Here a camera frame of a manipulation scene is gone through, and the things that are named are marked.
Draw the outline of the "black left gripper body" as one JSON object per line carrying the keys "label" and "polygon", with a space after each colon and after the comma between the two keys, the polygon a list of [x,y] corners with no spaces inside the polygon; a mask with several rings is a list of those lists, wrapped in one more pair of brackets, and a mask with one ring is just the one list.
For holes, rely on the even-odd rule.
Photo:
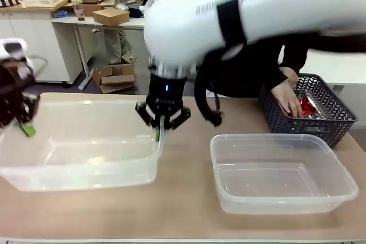
{"label": "black left gripper body", "polygon": [[28,122],[23,94],[34,83],[33,69],[25,58],[1,60],[1,126],[9,125],[13,120]]}

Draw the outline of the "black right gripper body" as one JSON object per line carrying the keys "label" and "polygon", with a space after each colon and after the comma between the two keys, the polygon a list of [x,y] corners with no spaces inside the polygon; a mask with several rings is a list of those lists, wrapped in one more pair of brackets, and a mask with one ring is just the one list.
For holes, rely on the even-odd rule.
{"label": "black right gripper body", "polygon": [[146,104],[155,115],[170,118],[183,107],[185,84],[186,78],[165,79],[151,74]]}

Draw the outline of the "person's right hand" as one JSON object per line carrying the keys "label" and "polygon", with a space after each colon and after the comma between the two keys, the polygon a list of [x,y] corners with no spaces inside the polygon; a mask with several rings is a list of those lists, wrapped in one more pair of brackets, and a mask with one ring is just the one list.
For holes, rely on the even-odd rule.
{"label": "person's right hand", "polygon": [[303,116],[300,102],[287,80],[274,87],[271,90],[271,93],[286,113],[291,113],[294,118]]}

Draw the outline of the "person's left hand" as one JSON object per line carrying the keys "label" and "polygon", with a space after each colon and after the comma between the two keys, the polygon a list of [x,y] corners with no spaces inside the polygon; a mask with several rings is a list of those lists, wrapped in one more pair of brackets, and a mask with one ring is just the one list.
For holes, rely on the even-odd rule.
{"label": "person's left hand", "polygon": [[294,89],[297,86],[297,82],[299,80],[297,73],[289,67],[280,67],[280,70],[284,75],[287,76],[290,87]]}

